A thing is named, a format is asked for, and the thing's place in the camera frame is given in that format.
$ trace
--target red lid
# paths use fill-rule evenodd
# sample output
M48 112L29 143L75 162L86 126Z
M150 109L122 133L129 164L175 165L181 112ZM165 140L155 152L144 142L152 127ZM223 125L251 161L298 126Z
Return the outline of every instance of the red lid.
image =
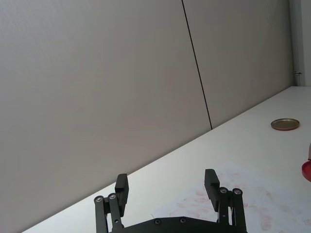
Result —
M311 182L311 161L307 161L302 165L302 175Z

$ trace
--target paper sheet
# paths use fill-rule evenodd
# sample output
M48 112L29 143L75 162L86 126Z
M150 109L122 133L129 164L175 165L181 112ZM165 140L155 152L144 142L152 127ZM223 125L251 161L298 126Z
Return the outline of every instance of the paper sheet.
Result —
M311 233L311 204L261 179L249 171L227 164L215 170L220 186L240 188L249 233ZM169 204L155 210L153 217L187 216L216 221L217 213L207 196L204 179Z

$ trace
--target table surface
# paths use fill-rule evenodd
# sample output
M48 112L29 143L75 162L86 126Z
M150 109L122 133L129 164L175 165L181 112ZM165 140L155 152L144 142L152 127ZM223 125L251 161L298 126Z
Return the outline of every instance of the table surface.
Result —
M295 118L293 131L273 130L277 118ZM232 161L307 198L311 183L301 174L311 142L311 87L290 87L166 156L128 176L129 196L122 223L152 218L156 208L202 179L206 168ZM114 192L112 184L42 221L24 233L95 233L97 195Z

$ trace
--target screw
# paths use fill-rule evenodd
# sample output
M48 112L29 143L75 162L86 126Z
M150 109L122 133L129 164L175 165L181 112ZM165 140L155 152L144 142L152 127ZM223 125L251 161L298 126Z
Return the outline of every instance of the screw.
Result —
M221 192L221 193L226 193L226 192L227 192L227 189L226 189L226 188L222 188L222 189L220 190L220 192Z
M157 218L155 219L155 225L160 225L161 224L161 219Z
M114 199L114 198L116 198L116 195L115 195L115 194L111 194L111 195L109 196L109 198L110 198L110 199Z
M242 193L241 190L239 190L239 189L235 189L233 192L234 192L235 194L241 194L241 193Z

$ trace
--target black vertical line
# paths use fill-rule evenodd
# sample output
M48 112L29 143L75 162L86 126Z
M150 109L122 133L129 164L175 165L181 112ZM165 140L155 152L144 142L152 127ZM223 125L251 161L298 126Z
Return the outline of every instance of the black vertical line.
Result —
M204 97L204 101L205 101L205 107L206 107L206 110L207 110L207 115L208 115L208 120L209 120L210 128L213 129L212 122L210 121L209 110L208 110L208 107L207 107L207 101L206 101L205 92L204 92L204 88L203 88L203 84L202 84L201 73L200 73L200 70L199 70L199 65L198 65L198 61L196 59L196 54L195 54L195 50L194 50L194 46L193 46L193 41L192 41L192 36L191 36L190 28L189 28L189 23L188 23L186 9L185 9L185 5L184 5L184 0L181 0L181 3L183 4L183 9L184 9L184 13L185 13L186 23L187 23L187 27L188 27L188 32L189 32L189 36L190 36L190 41L191 41L191 45L192 45L192 50L193 50L193 54L194 54L196 68L198 70L198 74L199 74L199 78L200 78L200 83L201 83L201 88L202 88L202 92L203 92L203 97Z

